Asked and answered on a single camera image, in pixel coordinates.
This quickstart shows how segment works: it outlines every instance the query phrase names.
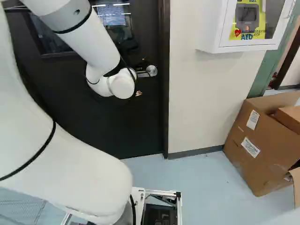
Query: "aed cabinet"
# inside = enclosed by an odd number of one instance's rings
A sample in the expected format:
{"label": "aed cabinet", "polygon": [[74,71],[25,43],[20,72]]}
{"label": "aed cabinet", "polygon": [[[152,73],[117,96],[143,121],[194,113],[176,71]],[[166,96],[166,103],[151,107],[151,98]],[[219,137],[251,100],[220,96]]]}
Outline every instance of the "aed cabinet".
{"label": "aed cabinet", "polygon": [[209,53],[278,49],[296,0],[201,0],[197,49]]}

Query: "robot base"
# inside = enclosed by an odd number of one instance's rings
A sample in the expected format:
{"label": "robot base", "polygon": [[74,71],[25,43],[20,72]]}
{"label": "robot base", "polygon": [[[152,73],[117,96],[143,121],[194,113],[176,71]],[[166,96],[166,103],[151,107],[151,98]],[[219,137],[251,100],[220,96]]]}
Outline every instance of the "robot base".
{"label": "robot base", "polygon": [[[181,192],[145,190],[133,187],[131,193],[135,202],[136,225],[172,224],[182,225],[182,197]],[[76,217],[66,214],[61,225],[82,225],[77,223]],[[126,209],[114,225],[132,225],[132,209],[128,202]]]}

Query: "dark door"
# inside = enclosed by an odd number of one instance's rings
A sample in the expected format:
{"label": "dark door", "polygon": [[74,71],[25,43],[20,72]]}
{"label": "dark door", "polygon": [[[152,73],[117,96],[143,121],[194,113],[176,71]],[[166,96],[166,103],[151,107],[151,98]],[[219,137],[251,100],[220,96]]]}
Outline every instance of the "dark door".
{"label": "dark door", "polygon": [[[158,0],[98,0],[94,7],[109,34],[117,41],[127,63],[142,59],[159,65]],[[163,151],[161,79],[158,75],[138,80],[142,92],[131,100],[100,97],[85,81],[86,62],[72,52],[28,12],[7,13],[14,50],[30,82],[46,102],[49,114],[73,136],[117,158],[130,158]]]}

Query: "red heart logo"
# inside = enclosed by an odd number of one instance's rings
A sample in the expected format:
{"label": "red heart logo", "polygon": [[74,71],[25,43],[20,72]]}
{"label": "red heart logo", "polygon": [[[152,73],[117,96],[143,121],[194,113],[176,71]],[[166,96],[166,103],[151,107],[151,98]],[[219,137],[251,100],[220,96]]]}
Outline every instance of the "red heart logo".
{"label": "red heart logo", "polygon": [[235,36],[237,37],[238,35],[241,34],[241,32],[242,32],[241,30],[235,30],[235,31],[234,31],[234,34],[235,34]]}

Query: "door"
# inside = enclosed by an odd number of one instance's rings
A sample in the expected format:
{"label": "door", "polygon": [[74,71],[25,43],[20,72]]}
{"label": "door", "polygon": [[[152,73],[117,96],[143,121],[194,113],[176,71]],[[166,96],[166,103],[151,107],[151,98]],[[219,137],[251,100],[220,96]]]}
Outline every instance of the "door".
{"label": "door", "polygon": [[[143,67],[146,61],[160,65],[158,0],[91,4],[129,66]],[[160,72],[138,80],[139,97],[101,97],[86,83],[86,62],[34,15],[17,12],[7,17],[21,72],[36,88],[32,96],[46,102],[48,113],[66,131],[117,158],[163,152]]]}
{"label": "door", "polygon": [[278,45],[295,0],[229,0],[220,47]]}

